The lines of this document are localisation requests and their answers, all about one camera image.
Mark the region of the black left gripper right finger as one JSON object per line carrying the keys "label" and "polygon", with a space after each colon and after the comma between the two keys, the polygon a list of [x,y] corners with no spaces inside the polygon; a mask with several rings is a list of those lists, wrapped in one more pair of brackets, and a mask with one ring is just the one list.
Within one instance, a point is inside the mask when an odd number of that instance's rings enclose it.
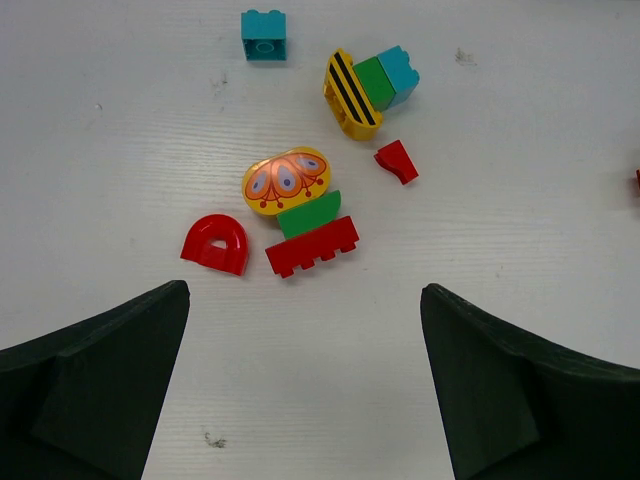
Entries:
{"label": "black left gripper right finger", "polygon": [[435,283],[420,314],[455,478],[638,478],[637,369],[555,344]]}

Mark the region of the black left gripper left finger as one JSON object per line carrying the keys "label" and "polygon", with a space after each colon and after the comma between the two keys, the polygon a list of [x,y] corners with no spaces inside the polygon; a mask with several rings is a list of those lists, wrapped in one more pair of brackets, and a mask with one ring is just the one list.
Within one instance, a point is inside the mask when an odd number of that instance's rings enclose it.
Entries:
{"label": "black left gripper left finger", "polygon": [[141,478],[189,308],[173,280],[2,350],[2,478]]}

